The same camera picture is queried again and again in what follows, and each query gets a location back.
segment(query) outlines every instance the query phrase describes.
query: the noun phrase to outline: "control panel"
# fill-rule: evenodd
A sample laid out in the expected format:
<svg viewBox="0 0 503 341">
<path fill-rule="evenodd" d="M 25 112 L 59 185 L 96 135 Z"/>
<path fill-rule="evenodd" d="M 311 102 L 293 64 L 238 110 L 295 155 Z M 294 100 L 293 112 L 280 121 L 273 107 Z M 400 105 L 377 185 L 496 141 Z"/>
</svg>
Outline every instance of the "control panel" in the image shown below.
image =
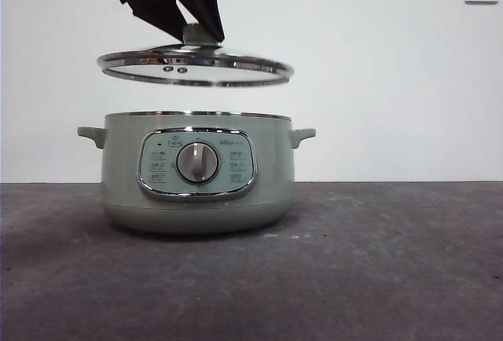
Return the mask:
<svg viewBox="0 0 503 341">
<path fill-rule="evenodd" d="M 224 200 L 243 196 L 256 171 L 255 151 L 245 132 L 188 126 L 146 137 L 138 179 L 148 194 L 164 200 Z"/>
</svg>

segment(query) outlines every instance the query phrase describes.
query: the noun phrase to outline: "glass lid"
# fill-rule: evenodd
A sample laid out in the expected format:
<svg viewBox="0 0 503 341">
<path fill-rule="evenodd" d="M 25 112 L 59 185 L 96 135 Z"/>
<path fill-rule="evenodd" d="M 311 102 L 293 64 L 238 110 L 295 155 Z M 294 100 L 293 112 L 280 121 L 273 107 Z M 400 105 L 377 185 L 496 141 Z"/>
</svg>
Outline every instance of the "glass lid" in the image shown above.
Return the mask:
<svg viewBox="0 0 503 341">
<path fill-rule="evenodd" d="M 267 86 L 293 75 L 286 64 L 224 49 L 193 33 L 196 26 L 184 30 L 184 44 L 105 54 L 97 62 L 116 78 L 183 86 Z"/>
</svg>

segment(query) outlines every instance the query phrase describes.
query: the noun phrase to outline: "button label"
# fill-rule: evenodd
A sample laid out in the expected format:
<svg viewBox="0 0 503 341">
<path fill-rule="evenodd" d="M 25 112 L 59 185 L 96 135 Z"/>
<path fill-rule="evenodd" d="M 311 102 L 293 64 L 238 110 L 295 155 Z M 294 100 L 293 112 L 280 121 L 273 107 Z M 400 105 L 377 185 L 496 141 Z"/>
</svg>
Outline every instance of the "button label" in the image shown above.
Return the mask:
<svg viewBox="0 0 503 341">
<path fill-rule="evenodd" d="M 152 163 L 150 164 L 151 172 L 165 172 L 166 164 L 165 163 Z"/>
<path fill-rule="evenodd" d="M 243 174 L 231 174 L 230 182 L 243 182 Z"/>
<path fill-rule="evenodd" d="M 164 183 L 166 182 L 166 174 L 151 174 L 150 181 L 153 183 Z"/>
<path fill-rule="evenodd" d="M 166 160 L 166 153 L 164 151 L 155 151 L 150 154 L 151 160 Z"/>
<path fill-rule="evenodd" d="M 231 171 L 244 171 L 246 166 L 244 165 L 244 162 L 231 162 L 230 163 L 230 170 Z"/>
<path fill-rule="evenodd" d="M 231 151 L 230 152 L 231 160 L 244 160 L 244 153 L 241 151 Z"/>
</svg>

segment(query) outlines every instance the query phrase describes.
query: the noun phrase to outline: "pot body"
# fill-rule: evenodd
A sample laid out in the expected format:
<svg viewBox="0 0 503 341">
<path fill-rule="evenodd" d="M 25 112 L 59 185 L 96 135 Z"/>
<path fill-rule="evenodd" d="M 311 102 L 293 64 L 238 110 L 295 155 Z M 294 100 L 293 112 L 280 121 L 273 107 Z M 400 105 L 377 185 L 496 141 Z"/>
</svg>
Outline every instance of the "pot body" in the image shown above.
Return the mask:
<svg viewBox="0 0 503 341">
<path fill-rule="evenodd" d="M 133 112 L 107 115 L 102 140 L 80 130 L 90 128 L 79 129 L 79 135 L 93 138 L 96 145 L 100 147 L 101 143 L 103 148 L 102 204 L 114 222 L 160 233 L 219 233 L 265 225 L 279 219 L 289 209 L 294 182 L 292 148 L 296 148 L 302 139 L 313 137 L 314 130 L 308 132 L 309 135 L 306 130 L 291 130 L 291 120 L 281 116 L 197 113 Z M 253 166 L 252 179 L 246 178 L 242 184 L 244 188 L 237 191 L 224 190 L 223 194 L 212 193 L 199 198 L 184 197 L 184 193 L 167 196 L 162 190 L 151 188 L 156 185 L 148 183 L 147 176 L 156 175 L 148 170 L 150 166 L 147 163 L 151 162 L 142 163 L 142 160 L 150 159 L 150 154 L 157 152 L 146 151 L 146 145 L 150 143 L 149 138 L 174 136 L 169 134 L 172 130 L 183 130 L 183 134 L 178 134 L 182 136 L 178 145 L 169 144 L 165 148 L 166 154 L 179 153 L 183 145 L 194 141 L 199 135 L 203 136 L 202 142 L 211 141 L 222 167 L 233 164 L 229 154 L 234 152 L 228 146 L 233 142 L 228 139 L 235 134 L 243 134 L 250 142 L 251 155 L 245 163 Z M 198 134 L 196 130 L 206 130 L 207 133 Z M 227 133 L 232 134 L 227 134 L 229 138 L 226 138 L 224 133 L 219 134 L 217 130 L 227 130 Z M 227 180 L 227 177 L 235 174 L 222 168 L 215 174 L 214 181 L 194 184 L 181 181 L 175 163 L 167 164 L 166 171 L 167 178 L 163 180 L 167 180 L 168 184 L 172 178 L 178 180 L 180 185 L 193 187 L 192 192 L 195 193 L 208 192 L 207 188 L 217 185 L 219 176 Z"/>
</svg>

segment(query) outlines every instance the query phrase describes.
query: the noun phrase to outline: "cooker handle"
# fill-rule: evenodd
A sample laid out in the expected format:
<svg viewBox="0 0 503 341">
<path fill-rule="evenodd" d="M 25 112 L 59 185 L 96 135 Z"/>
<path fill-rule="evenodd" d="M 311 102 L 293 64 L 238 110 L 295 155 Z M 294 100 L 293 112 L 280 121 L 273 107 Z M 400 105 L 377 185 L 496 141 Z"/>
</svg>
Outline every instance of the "cooker handle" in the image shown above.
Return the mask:
<svg viewBox="0 0 503 341">
<path fill-rule="evenodd" d="M 296 129 L 290 130 L 290 144 L 292 149 L 297 149 L 304 139 L 312 138 L 316 135 L 316 129 Z"/>
<path fill-rule="evenodd" d="M 105 146 L 105 139 L 107 136 L 106 129 L 101 129 L 100 127 L 81 126 L 77 128 L 77 134 L 80 137 L 92 139 L 96 147 L 98 147 L 99 149 L 102 149 Z"/>
</svg>

